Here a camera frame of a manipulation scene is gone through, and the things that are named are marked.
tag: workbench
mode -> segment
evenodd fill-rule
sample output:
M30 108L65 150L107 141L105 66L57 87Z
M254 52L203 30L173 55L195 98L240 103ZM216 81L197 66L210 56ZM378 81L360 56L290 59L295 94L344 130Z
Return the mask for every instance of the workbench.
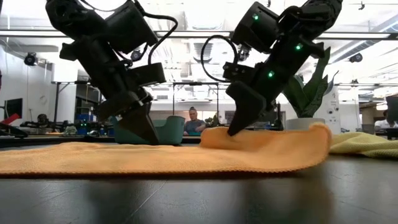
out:
M330 156L286 174L0 179L0 223L397 223L397 170Z
M0 150L5 147L38 146L61 144L65 142L88 142L88 143L113 143L114 137L91 137L91 136L59 136L54 134L34 135L28 138L0 138ZM199 144L200 136L184 136L182 144Z

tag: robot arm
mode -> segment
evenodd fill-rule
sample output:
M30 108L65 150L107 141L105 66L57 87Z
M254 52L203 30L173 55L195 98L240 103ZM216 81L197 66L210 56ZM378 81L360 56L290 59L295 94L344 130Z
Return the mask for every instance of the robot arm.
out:
M148 116L152 96L143 87L166 82L162 64L152 64L150 58L155 48L177 28L177 20L148 14L137 1L126 1L106 19L83 7L79 0L47 0L45 8L54 28L74 40L72 44L63 44L60 58L78 60L89 74L91 84L106 98L99 106L98 119L121 115L119 124L123 128L158 144L159 138ZM144 16L169 19L175 25L158 41ZM149 64L131 69L136 60L124 58L120 52L128 54L144 43L145 49L154 45Z
M238 65L238 53L228 39L216 35L205 42L201 56L206 44L214 38L228 41L234 50L233 63L227 62L223 67L226 80L212 77L201 60L210 78L231 82L226 93L235 101L236 112L228 129L229 135L235 135L272 110L277 96L309 56L325 56L323 43L314 44L313 40L335 23L341 2L309 0L302 7L288 7L279 16L255 2L231 37L232 43L244 49L254 48L269 54L265 62L257 63L254 68Z

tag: metal frame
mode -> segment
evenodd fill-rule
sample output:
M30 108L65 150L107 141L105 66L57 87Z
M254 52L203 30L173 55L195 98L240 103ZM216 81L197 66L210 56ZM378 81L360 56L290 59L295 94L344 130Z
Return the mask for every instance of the metal frame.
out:
M176 86L176 85L189 85L189 86L202 86L202 85L208 85L209 87L211 87L210 85L215 85L215 86L217 86L217 92L216 92L216 95L217 95L217 112L216 112L216 114L217 114L217 118L220 117L220 115L219 115L219 108L218 108L218 106L219 106L219 104L218 104L219 83L218 83L218 82L173 82L173 115L174 115L174 111L175 111L175 106L174 106L174 103L175 103L174 89L175 89L175 86Z
M162 37L165 30L154 30L156 36ZM176 30L173 32L177 35L172 35L169 38L181 39L207 39L213 34L225 33L225 37L231 37L233 30L220 31L196 31L196 30ZM178 33L192 33L193 35L178 35ZM195 33L205 33L208 35L195 35ZM67 36L57 30L15 30L15 29L0 29L0 37L36 37L36 38L67 38ZM394 32L324 32L317 40L398 40L398 33Z
M62 92L62 90L64 90L69 84L86 84L86 85L90 85L90 82L83 82L83 81L75 81L75 82L51 82L51 84L56 84L57 85L57 92L55 93L55 108L54 108L54 123L57 122L57 114L58 114L58 99L59 99L59 95L60 92ZM62 87L62 89L60 90L60 85L61 84L66 84L64 87Z

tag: ceiling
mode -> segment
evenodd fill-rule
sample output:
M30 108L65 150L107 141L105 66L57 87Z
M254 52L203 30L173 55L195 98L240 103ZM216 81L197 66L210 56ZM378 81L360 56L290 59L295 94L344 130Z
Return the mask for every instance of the ceiling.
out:
M88 0L95 7L113 9L125 0ZM152 14L173 16L178 20L178 31L195 30L198 32L233 31L244 13L254 1L248 0L141 0L144 9ZM268 0L259 1L267 5ZM271 0L270 9L280 14L291 5L300 6L303 0ZM398 30L398 0L368 0L363 10L361 1L344 0L343 10L336 24L329 32L396 32ZM0 18L2 30L53 30L45 11L46 0L5 0ZM103 17L109 13L99 13ZM153 30L169 30L171 22L147 19ZM162 62L169 82L201 81L212 82L198 64L200 49L205 39L178 38L167 39L155 51L152 61ZM40 58L53 63L60 63L58 51L63 42L72 42L69 38L9 38L8 43L13 51L26 53L34 49ZM326 73L332 75L339 71L335 83L349 83L358 79L360 83L398 83L398 41L363 41L363 40L323 40L325 47L331 47L332 62ZM216 77L222 77L222 65L233 58L230 46L222 40L211 42L205 58L211 58L206 65L208 71ZM348 58L360 52L363 61L351 63ZM252 50L242 64L254 66L265 61L266 55ZM305 81L314 71L316 60L309 58L300 69ZM135 67L147 63L147 54L134 64ZM181 99L215 99L216 94L208 86L185 86L177 88L175 97ZM340 86L340 99L353 100L360 95L364 100L395 93L396 87L356 87ZM171 85L153 86L149 89L158 99L172 98ZM229 99L220 91L221 99Z

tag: computer screen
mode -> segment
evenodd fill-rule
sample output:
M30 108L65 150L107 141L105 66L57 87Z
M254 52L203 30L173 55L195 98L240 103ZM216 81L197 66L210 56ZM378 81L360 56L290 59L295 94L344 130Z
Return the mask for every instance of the computer screen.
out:
M386 101L389 119L398 121L398 96L387 96Z
M4 119L13 114L18 114L22 118L22 98L14 100L6 100L4 102Z

